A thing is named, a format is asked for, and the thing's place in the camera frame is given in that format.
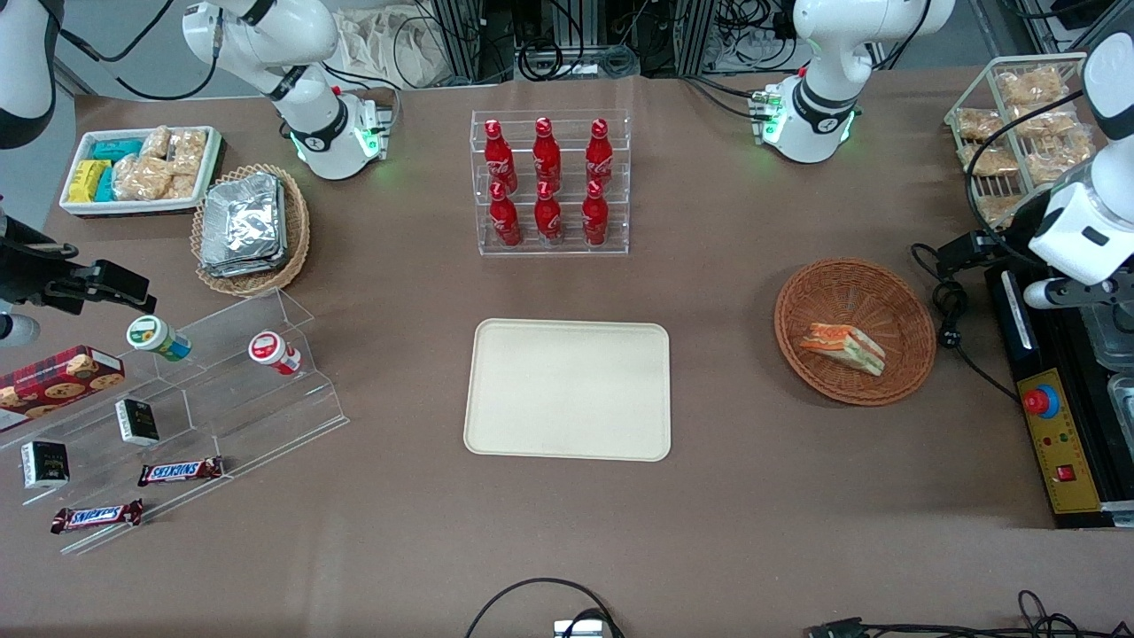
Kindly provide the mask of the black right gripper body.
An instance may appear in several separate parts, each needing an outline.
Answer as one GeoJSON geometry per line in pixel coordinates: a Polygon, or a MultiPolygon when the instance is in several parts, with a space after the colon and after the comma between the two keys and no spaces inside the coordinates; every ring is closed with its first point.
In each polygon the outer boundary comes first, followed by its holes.
{"type": "Polygon", "coordinates": [[[88,282],[77,277],[71,260],[76,246],[56,243],[12,216],[1,218],[1,298],[12,306],[32,304],[81,315],[86,301],[98,301],[88,282]]]}

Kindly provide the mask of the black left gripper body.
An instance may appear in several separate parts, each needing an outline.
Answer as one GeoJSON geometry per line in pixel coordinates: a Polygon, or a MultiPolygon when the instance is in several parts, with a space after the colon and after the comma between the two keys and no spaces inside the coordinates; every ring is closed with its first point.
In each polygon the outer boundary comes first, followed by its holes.
{"type": "Polygon", "coordinates": [[[1010,226],[1007,230],[1000,231],[1000,237],[1009,249],[1016,250],[1023,258],[1014,257],[1006,252],[999,262],[1000,265],[1036,272],[1050,271],[1046,260],[1036,257],[1036,254],[1029,249],[1029,243],[1036,235],[1038,226],[1044,220],[1046,206],[1049,205],[1051,197],[1051,192],[1034,192],[1029,194],[1027,198],[1021,198],[1014,210],[1010,226]]]}

